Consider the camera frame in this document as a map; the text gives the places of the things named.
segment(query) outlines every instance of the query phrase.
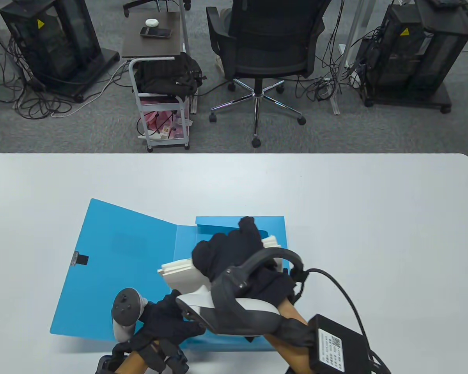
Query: white cart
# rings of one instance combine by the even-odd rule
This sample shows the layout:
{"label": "white cart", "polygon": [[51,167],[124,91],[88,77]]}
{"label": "white cart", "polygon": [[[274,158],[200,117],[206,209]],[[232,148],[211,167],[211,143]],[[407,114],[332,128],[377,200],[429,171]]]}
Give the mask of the white cart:
{"label": "white cart", "polygon": [[[132,88],[135,94],[135,101],[137,104],[137,108],[139,109],[140,118],[144,127],[144,135],[139,136],[139,138],[145,139],[145,141],[147,142],[148,152],[152,152],[153,146],[176,145],[176,144],[183,144],[186,150],[189,149],[189,126],[188,125],[190,121],[189,119],[186,119],[186,116],[185,116],[186,103],[178,96],[175,96],[171,99],[171,101],[176,101],[176,102],[168,102],[170,101],[169,95],[159,95],[159,94],[149,93],[149,92],[139,92],[136,81],[135,81],[134,65],[137,64],[138,62],[170,61],[174,59],[175,57],[173,56],[134,58],[130,61],[130,64],[128,66],[128,72],[130,74],[130,80],[132,81]],[[160,99],[163,99],[163,100],[166,100],[166,102],[162,102],[162,103],[159,102],[155,104],[143,104],[142,103],[143,98],[153,98],[153,99],[156,99],[157,101],[159,101]],[[151,134],[149,133],[149,130],[148,130],[145,115],[149,112],[165,111],[165,110],[180,112],[180,118],[177,120],[175,125],[182,126],[182,131],[184,133],[183,138],[181,139],[156,139],[156,138],[151,137]]]}

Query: white round device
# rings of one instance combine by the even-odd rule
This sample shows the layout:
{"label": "white round device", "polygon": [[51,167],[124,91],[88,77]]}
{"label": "white round device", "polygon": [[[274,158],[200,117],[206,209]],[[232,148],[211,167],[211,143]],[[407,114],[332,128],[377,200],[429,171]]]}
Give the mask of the white round device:
{"label": "white round device", "polygon": [[156,27],[159,25],[159,21],[156,18],[149,18],[145,20],[145,25],[147,27]]}

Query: adapter label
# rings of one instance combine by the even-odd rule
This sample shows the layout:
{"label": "adapter label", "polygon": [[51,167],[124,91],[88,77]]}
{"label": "adapter label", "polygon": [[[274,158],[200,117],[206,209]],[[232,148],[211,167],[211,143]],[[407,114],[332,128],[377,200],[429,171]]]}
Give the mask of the adapter label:
{"label": "adapter label", "polygon": [[341,372],[345,372],[341,339],[323,329],[319,329],[318,334],[319,361]]}

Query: chair caster wheel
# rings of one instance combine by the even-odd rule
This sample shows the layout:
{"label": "chair caster wheel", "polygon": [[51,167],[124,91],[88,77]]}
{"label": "chair caster wheel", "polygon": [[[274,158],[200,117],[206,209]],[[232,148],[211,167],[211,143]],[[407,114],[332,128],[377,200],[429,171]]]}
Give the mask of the chair caster wheel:
{"label": "chair caster wheel", "polygon": [[252,140],[253,148],[258,148],[261,145],[262,145],[262,142],[260,141],[259,138],[253,138],[253,140]]}

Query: gloved hand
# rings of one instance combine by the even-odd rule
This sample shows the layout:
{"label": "gloved hand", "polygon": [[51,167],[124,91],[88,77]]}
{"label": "gloved hand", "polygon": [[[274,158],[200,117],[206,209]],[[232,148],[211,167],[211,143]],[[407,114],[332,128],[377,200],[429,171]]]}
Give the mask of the gloved hand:
{"label": "gloved hand", "polygon": [[[244,217],[239,221],[239,230],[229,235],[217,233],[208,242],[199,242],[193,250],[193,265],[212,282],[227,267],[243,264],[263,248],[254,218]],[[250,287],[243,297],[263,300],[276,308],[285,299],[294,297],[295,283],[288,274],[276,271],[274,260],[254,271],[248,283]]]}
{"label": "gloved hand", "polygon": [[199,323],[184,321],[175,300],[179,295],[179,291],[173,290],[158,303],[149,302],[139,318],[144,323],[142,328],[128,342],[117,344],[113,353],[139,351],[159,339],[178,346],[187,338],[204,334],[206,330]]}

